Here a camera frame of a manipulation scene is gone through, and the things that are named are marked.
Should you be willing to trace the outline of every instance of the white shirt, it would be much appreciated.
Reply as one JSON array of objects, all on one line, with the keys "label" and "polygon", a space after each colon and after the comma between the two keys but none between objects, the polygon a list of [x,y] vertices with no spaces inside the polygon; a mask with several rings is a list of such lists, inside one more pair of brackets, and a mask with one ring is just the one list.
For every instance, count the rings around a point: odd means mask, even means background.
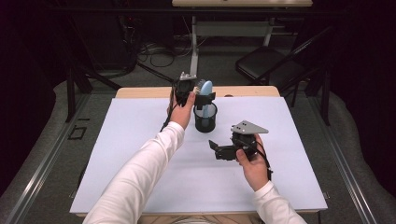
[{"label": "white shirt", "polygon": [[[148,140],[110,181],[84,223],[137,223],[154,186],[181,147],[184,129],[171,121]],[[266,224],[305,223],[270,181],[254,193],[254,204]]]}]

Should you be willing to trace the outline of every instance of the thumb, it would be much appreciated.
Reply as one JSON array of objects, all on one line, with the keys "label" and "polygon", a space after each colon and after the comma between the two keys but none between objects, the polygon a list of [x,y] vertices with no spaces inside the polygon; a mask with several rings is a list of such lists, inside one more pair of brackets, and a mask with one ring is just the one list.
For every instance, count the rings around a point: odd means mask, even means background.
[{"label": "thumb", "polygon": [[244,150],[242,149],[238,149],[236,151],[236,158],[238,159],[239,163],[244,167],[250,164],[247,154],[245,154]]},{"label": "thumb", "polygon": [[184,106],[187,106],[189,108],[192,108],[195,103],[195,93],[193,91],[190,91],[189,98],[187,98],[187,102]]}]

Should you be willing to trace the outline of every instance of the person's right arm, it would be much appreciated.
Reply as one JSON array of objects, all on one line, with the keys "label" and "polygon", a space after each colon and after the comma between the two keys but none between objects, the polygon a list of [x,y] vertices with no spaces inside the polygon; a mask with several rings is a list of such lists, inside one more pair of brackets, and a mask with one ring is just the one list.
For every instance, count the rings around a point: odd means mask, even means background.
[{"label": "person's right arm", "polygon": [[[258,150],[265,155],[260,136],[258,134],[255,136],[259,143]],[[249,161],[242,149],[236,151],[236,157],[244,169],[247,182],[254,190],[253,203],[262,221],[266,224],[306,223],[294,211],[289,201],[279,195],[273,182],[268,180],[267,166],[263,157],[257,155],[255,160]]]}]

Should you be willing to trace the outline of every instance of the person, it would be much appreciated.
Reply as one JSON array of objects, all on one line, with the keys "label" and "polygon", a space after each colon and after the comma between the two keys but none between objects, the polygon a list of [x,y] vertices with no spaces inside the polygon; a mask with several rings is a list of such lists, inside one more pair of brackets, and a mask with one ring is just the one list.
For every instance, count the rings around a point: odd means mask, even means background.
[{"label": "person", "polygon": [[[183,143],[194,101],[195,93],[191,92],[184,106],[173,103],[167,126],[122,166],[83,223],[137,223],[154,186]],[[256,139],[262,144],[257,134]],[[268,180],[263,158],[249,161],[242,149],[236,151],[236,156],[255,191],[253,202],[265,223],[305,223]]]}]

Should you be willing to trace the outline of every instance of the white table top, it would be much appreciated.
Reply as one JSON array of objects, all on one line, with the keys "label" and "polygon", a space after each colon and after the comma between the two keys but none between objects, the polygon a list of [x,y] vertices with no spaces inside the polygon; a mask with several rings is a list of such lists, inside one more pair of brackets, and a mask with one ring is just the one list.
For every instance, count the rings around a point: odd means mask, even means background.
[{"label": "white table top", "polygon": [[311,7],[312,0],[173,0],[174,7]]},{"label": "white table top", "polygon": [[[236,161],[218,161],[208,140],[231,144],[231,125],[246,119],[269,130],[261,134],[273,182],[298,211],[327,209],[289,109],[282,97],[217,97],[217,126],[199,133],[193,115],[185,143],[151,194],[144,214],[252,212],[252,189]],[[71,213],[88,213],[121,166],[166,119],[166,98],[113,99]]]}]

